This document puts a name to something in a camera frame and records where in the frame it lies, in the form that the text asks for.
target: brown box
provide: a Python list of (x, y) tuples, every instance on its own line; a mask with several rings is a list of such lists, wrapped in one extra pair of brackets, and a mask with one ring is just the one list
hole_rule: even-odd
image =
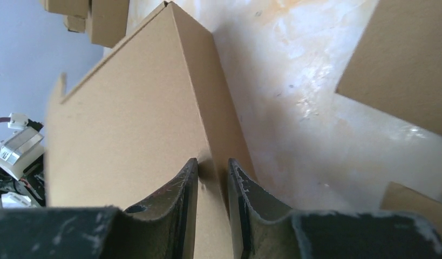
[(91, 43), (114, 47), (126, 33), (129, 0), (92, 0), (87, 17)]
[(160, 5), (70, 93), (50, 98), (50, 206), (126, 208), (199, 161), (194, 258), (233, 258), (223, 195), (229, 158), (254, 177), (213, 36)]
[(64, 15), (64, 24), (72, 32), (84, 33), (86, 31), (86, 20), (82, 18)]
[(442, 237), (442, 204), (413, 189), (389, 183), (381, 209), (416, 212), (432, 222)]
[(89, 0), (39, 0), (48, 12), (87, 18)]
[(380, 0), (337, 92), (442, 135), (442, 0)]

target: cardboard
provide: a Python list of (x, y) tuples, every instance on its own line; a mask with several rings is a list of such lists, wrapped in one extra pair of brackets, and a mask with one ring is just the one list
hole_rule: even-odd
[(233, 258), (227, 165), (253, 165), (213, 36), (174, 3), (160, 5), (47, 110), (50, 206), (126, 208), (199, 161), (194, 258)]
[(91, 43), (114, 47), (126, 33), (129, 0), (92, 0), (87, 16)]
[(86, 31), (86, 20), (75, 16), (64, 15), (65, 27), (72, 32), (84, 33)]
[(39, 0), (48, 12), (87, 18), (89, 0)]
[(380, 0), (337, 92), (442, 135), (442, 0)]
[(442, 237), (442, 204), (413, 189), (395, 182), (389, 183), (381, 209), (416, 212), (434, 224)]

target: cable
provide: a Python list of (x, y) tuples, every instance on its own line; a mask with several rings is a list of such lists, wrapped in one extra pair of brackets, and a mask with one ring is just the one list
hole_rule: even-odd
[(10, 122), (11, 121), (11, 118), (9, 118), (9, 117), (0, 117), (0, 123), (2, 123), (2, 122)]

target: stacked cardboard box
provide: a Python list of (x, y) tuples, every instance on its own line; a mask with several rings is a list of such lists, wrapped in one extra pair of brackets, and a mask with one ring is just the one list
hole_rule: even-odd
[(40, 0), (64, 17), (68, 31), (87, 31), (93, 44), (114, 47), (126, 33), (129, 0)]

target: white connector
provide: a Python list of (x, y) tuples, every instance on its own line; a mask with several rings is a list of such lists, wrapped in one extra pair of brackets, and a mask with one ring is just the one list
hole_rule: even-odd
[(9, 118), (8, 128), (15, 130), (23, 130), (29, 123), (29, 117), (23, 113), (11, 113), (9, 114)]

